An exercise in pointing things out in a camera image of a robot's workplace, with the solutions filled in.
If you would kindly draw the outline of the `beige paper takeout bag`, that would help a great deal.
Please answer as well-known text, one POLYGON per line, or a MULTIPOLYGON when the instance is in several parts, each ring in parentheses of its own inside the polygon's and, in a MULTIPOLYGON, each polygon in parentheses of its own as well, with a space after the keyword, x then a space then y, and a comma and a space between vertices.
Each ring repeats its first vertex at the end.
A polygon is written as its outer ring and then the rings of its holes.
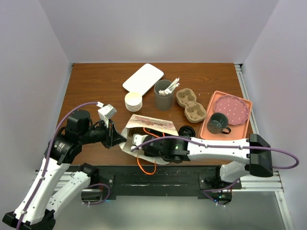
POLYGON ((167 165, 169 163, 164 161, 161 157, 145 156, 144 151, 141 149, 141 147, 135 151, 131 151, 132 136, 134 134, 148 135, 145 141, 163 136, 178 136, 178 132, 172 121, 151 118, 136 114, 133 114, 130 117, 121 134, 127 139, 126 142, 121 143, 119 145, 120 149, 123 152, 138 159, 143 159, 145 161, 156 163, 158 165, 167 165))

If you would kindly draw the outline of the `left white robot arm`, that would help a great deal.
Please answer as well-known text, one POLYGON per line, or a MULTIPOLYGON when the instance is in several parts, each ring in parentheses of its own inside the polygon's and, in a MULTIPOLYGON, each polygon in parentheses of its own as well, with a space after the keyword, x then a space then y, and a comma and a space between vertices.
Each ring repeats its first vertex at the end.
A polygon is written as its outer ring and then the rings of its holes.
POLYGON ((83 145, 100 142, 107 149, 126 141, 111 120, 116 110, 107 105, 98 110, 93 123, 86 110, 69 112, 48 143, 41 168, 22 203, 4 215, 2 221, 17 230, 51 230, 59 212, 87 187, 101 186, 99 169, 84 163, 60 190, 54 191, 62 175, 83 145))

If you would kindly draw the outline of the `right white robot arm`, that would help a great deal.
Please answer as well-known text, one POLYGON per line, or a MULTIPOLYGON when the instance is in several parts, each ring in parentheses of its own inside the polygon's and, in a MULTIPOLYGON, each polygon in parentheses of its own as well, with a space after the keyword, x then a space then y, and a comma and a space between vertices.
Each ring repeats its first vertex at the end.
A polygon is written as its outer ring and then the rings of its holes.
POLYGON ((134 144, 151 160, 161 158, 169 163, 202 159, 229 161, 229 164, 221 165, 213 177, 219 188, 249 174, 262 178, 273 176, 271 147, 258 134, 238 140, 204 140, 187 136, 157 138, 151 135, 141 135, 140 138, 134 137, 134 144))

